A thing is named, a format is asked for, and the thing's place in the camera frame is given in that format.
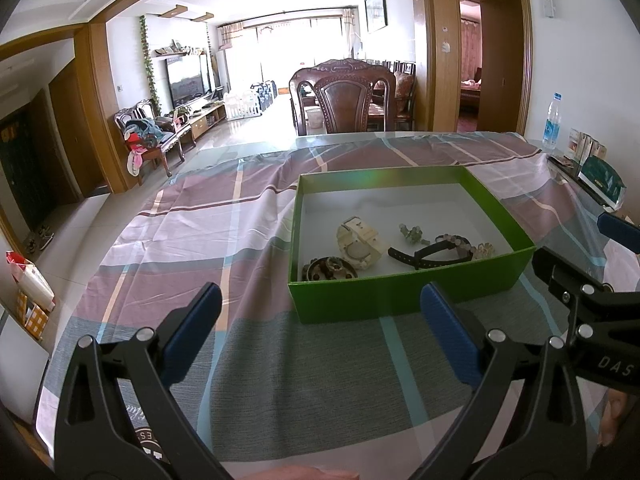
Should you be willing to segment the right hand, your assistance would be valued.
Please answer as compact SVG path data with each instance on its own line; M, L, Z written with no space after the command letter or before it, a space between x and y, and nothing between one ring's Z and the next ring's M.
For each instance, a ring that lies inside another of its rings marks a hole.
M625 417L631 412L638 400L638 396L631 396L613 388L608 389L599 426L599 446L606 448L615 441Z

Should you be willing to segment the left hand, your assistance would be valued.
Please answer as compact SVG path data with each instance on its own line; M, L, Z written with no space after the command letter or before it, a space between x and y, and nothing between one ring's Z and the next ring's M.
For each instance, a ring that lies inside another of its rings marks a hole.
M359 480L360 474L343 469L283 466L249 474L242 480Z

